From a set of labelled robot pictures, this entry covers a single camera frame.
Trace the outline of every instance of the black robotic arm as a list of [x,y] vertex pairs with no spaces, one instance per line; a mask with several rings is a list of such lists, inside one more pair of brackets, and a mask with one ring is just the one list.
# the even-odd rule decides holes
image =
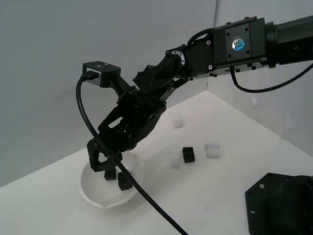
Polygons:
[[[148,136],[166,110],[166,99],[186,82],[208,76],[231,74],[236,87],[245,92],[267,92],[285,86],[307,73],[313,64],[295,78],[278,86],[249,90],[242,88],[235,73],[274,68],[313,60],[313,16],[274,25],[264,18],[245,18],[221,27],[203,30],[187,43],[166,51],[157,66],[147,66],[129,86],[120,76],[121,68],[104,62],[83,64],[83,74],[76,87],[76,98],[82,117],[95,137],[87,145],[90,166],[105,171],[116,165],[148,202],[181,234],[187,234],[140,187],[125,169],[122,152],[135,148]],[[80,87],[88,81],[103,88],[113,88],[118,95],[117,106],[98,127],[92,127],[84,111]],[[99,162],[99,153],[108,160]]]

